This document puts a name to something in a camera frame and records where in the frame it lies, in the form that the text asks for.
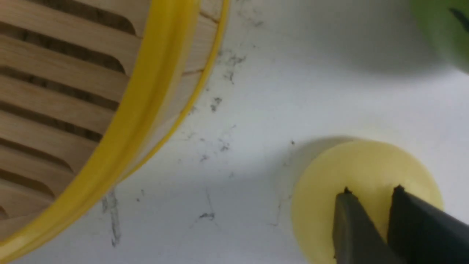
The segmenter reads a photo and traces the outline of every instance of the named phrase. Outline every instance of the dark mark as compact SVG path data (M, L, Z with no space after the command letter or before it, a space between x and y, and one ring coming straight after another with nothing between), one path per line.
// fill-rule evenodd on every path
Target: dark mark
M215 225L218 226L218 224L215 222L215 210L213 210L212 200L210 198L210 193L208 192L207 187L205 187L205 196L207 197L208 206L210 207L210 213L207 216L210 217L210 221L213 221Z
M277 217L275 218L275 223L272 224L268 224L268 225L271 225L271 226L274 226L274 227L277 227L279 225L279 221L280 221L280 211L282 210L282 201L279 201L279 205L277 206Z
M115 248L121 241L121 226L119 224L119 210L117 207L118 201L115 195L115 190L111 190L107 197L102 200L102 203L103 212L105 213L109 211L111 215L111 230L113 232L111 244Z
M263 24L264 24L263 21L257 21L257 22L254 22L254 21L253 21L253 24L252 24L252 25L253 25L254 27L260 27L260 26L262 26Z
M222 146L220 148L220 152L225 152L230 149L230 143L225 142L223 139L218 139L221 142Z
M225 80L228 80L231 82L231 84L235 84L235 82L233 81L233 76L235 75L235 72L233 70L227 70L226 73L223 75L223 78Z
M456 17L459 23L461 23L464 30L469 33L469 19L464 15L464 13L455 8L450 8L449 11Z
M227 66L234 67L237 64L243 63L246 60L246 56L238 57L236 54L231 56L227 61Z
M190 109L190 112L189 112L189 116L194 114L195 112L197 112L197 107L193 106L191 109Z
M209 218L210 221L213 221L215 219L215 213L203 213L201 216L199 216L199 219L202 218Z
M200 159L200 162L202 163L202 162L208 160L209 158L210 158L210 157L207 156L207 155L202 155L202 158Z
M217 111L217 107L221 104L221 101L223 101L223 99L221 99L220 97L215 97L213 99L213 104L210 105L210 109L212 109L213 113Z
M195 132L191 132L189 135L187 135L187 137L185 139L183 139L182 141L189 141L193 136L195 136L197 133Z
M109 205L107 203L106 196L104 196L104 198L101 199L101 204L103 205L103 214L107 213L107 209L109 208Z

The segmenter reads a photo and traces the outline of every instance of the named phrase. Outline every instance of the green object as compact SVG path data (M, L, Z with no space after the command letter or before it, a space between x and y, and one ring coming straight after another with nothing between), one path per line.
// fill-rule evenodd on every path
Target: green object
M420 27L437 52L469 73L469 0L410 0Z

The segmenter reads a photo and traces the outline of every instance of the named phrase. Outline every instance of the white surface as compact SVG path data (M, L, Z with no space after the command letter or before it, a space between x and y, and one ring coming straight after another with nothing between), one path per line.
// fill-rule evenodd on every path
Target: white surface
M305 263L290 229L293 184L348 137L413 153L447 211L469 223L468 84L428 48L407 0L233 0L194 113L116 188L108 211L120 243L97 204L15 263Z

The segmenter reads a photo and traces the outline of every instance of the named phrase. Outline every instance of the black tongs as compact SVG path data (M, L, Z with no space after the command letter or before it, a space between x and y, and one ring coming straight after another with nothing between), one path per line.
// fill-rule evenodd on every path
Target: black tongs
M337 264L469 264L469 225L394 189L386 244L345 188L336 196L333 241Z

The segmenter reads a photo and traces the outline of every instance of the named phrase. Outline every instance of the bamboo steamer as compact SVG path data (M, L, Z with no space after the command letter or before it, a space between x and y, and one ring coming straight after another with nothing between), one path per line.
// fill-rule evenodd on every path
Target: bamboo steamer
M0 262L79 218L203 89L228 0L0 0Z

